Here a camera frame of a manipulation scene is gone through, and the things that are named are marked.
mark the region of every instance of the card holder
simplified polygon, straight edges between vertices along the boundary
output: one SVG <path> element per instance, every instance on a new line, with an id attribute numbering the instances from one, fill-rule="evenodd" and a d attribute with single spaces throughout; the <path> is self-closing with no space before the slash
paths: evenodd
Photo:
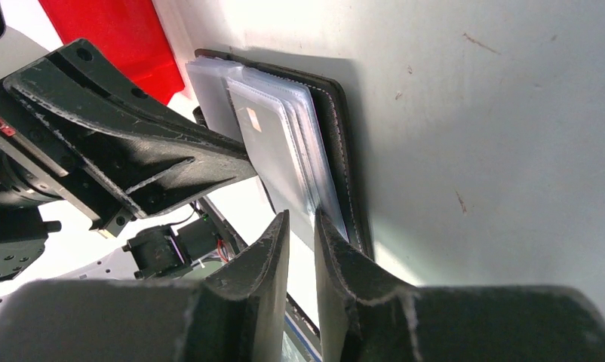
<path id="1" fill-rule="evenodd" d="M 355 173 L 355 160 L 351 152 L 353 147 L 349 110 L 345 91 L 340 84 L 329 78 L 288 69 L 268 63 L 254 62 L 234 54 L 221 51 L 198 49 L 197 57 L 231 60 L 246 67 L 295 81 L 305 85 L 311 92 L 318 119 L 318 126 L 327 153 L 330 172 L 336 188 L 347 236 L 362 253 L 373 258 L 373 247 L 367 213 L 364 209 L 362 191 Z"/>

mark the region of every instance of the wallet stitching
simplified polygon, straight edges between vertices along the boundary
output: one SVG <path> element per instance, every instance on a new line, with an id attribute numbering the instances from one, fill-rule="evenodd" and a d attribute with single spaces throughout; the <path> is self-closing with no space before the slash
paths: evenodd
<path id="1" fill-rule="evenodd" d="M 347 198 L 348 198 L 347 201 L 349 202 L 349 212 L 352 214 L 352 221 L 354 222 L 354 231 L 356 232 L 356 241 L 358 242 L 358 247 L 360 247 L 361 251 L 364 252 L 365 250 L 363 249 L 362 242 L 361 242 L 361 237 L 360 237 L 360 234 L 358 233 L 358 227 L 356 226 L 356 218 L 355 218 L 355 214 L 354 214 L 354 207 L 353 207 L 353 204 L 352 204 L 352 194 L 349 191 L 349 178 L 347 177 L 347 167 L 346 167 L 347 160 L 345 159 L 345 153 L 342 150 L 342 145 L 344 145 L 345 142 L 342 140 L 342 134 L 340 132 L 340 128 L 338 127 L 338 115 L 336 113 L 336 105 L 334 104 L 334 101 L 331 98 L 331 95 L 329 94 L 329 92 L 327 92 L 324 89 L 320 89 L 319 87 L 316 87 L 316 86 L 313 86 L 313 85 L 309 85 L 309 84 L 303 83 L 301 81 L 294 81 L 292 79 L 287 79 L 287 78 L 282 78 L 282 77 L 278 77 L 278 78 L 285 79 L 285 80 L 288 80 L 288 81 L 293 81 L 293 82 L 299 83 L 299 84 L 303 84 L 306 87 L 314 88 L 317 91 L 323 92 L 327 96 L 327 98 L 329 99 L 329 104 L 331 105 L 331 112 L 333 113 L 333 123 L 334 123 L 334 125 L 336 127 L 336 132 L 338 133 L 338 138 L 340 139 L 340 145 L 341 145 L 340 146 L 340 157 L 342 158 L 342 162 L 343 162 L 343 165 L 342 165 L 342 175 L 345 177 L 345 188 L 347 189 Z"/>

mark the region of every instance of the stain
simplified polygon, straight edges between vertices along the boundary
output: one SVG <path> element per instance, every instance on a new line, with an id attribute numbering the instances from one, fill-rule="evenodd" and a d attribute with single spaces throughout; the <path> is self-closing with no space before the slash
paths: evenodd
<path id="1" fill-rule="evenodd" d="M 465 202 L 462 200 L 462 197 L 460 197 L 458 190 L 454 190 L 454 191 L 456 192 L 456 196 L 458 196 L 458 202 L 460 203 L 460 207 L 462 208 L 462 215 L 466 215 L 467 207 L 465 206 Z"/>
<path id="2" fill-rule="evenodd" d="M 487 46 L 487 45 L 479 42 L 478 40 L 476 40 L 474 38 L 472 38 L 467 33 L 462 34 L 462 36 L 464 36 L 465 39 L 469 40 L 471 43 L 476 44 L 477 46 L 479 46 L 479 47 L 481 47 L 483 49 L 486 49 L 486 50 L 488 50 L 488 51 L 490 51 L 490 52 L 492 52 L 494 54 L 501 55 L 500 52 L 498 52 L 495 49 L 493 49 L 493 48 L 491 48 L 491 47 L 489 47 L 489 46 Z"/>

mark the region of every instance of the red fabric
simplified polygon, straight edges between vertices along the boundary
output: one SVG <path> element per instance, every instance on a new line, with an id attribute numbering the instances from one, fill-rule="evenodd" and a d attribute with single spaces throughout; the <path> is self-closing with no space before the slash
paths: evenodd
<path id="1" fill-rule="evenodd" d="M 151 0 L 40 0 L 64 44 L 86 38 L 164 104 L 185 85 Z"/>

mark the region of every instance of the screw hole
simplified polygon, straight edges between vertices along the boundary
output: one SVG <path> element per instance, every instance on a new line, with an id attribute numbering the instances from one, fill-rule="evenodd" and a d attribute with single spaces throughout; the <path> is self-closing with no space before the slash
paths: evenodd
<path id="1" fill-rule="evenodd" d="M 88 62 L 94 58 L 94 56 L 91 55 L 91 53 L 85 48 L 79 48 L 76 50 L 76 55 L 78 55 L 78 57 L 83 59 L 85 62 Z"/>
<path id="2" fill-rule="evenodd" d="M 143 90 L 140 88 L 131 88 L 131 93 L 134 95 L 134 97 L 140 98 L 141 100 L 149 97 L 147 93 L 143 92 Z"/>

